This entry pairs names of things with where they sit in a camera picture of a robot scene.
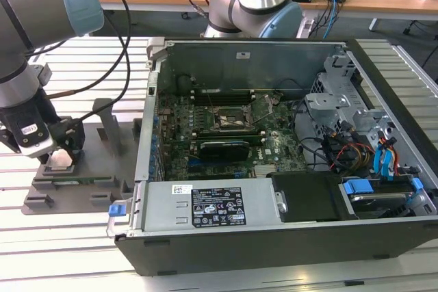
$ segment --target red wire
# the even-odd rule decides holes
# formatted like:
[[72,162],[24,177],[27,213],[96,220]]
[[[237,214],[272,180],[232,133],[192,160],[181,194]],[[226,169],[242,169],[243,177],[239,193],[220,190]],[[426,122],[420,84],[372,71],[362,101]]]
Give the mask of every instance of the red wire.
[[[349,146],[349,144],[345,145],[343,148],[341,148],[341,150],[339,151],[339,153],[336,156],[336,160],[339,159],[339,157],[341,156],[341,154],[345,151],[345,149]],[[332,165],[330,166],[330,170],[333,169],[333,167],[335,166],[334,163],[332,163]]]

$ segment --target warning label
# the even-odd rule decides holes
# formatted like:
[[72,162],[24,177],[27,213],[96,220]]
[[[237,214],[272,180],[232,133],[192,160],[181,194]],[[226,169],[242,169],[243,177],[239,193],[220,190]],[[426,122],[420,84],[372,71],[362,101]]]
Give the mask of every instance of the warning label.
[[192,189],[192,209],[196,228],[246,225],[240,187]]

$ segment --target gray fixture stand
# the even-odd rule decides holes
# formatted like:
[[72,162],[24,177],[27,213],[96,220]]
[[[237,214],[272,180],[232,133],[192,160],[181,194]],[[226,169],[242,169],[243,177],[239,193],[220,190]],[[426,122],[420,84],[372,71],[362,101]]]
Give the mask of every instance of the gray fixture stand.
[[[98,98],[93,109],[110,101]],[[112,107],[99,117],[101,124],[84,124],[86,140],[75,164],[38,168],[25,215],[106,212],[113,201],[132,196],[141,122],[118,123]]]

